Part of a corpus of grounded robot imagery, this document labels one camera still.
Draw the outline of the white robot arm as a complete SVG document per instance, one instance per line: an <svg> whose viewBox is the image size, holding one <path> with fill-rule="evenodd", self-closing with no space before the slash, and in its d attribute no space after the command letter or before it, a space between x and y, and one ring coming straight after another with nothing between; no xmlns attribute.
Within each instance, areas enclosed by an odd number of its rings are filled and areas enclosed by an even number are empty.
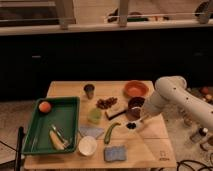
<svg viewBox="0 0 213 171"><path fill-rule="evenodd" d="M204 127L213 131L213 105L190 94L182 76L164 76L156 80L154 92L145 99L141 115L157 116L165 105L173 102L185 110Z"/></svg>

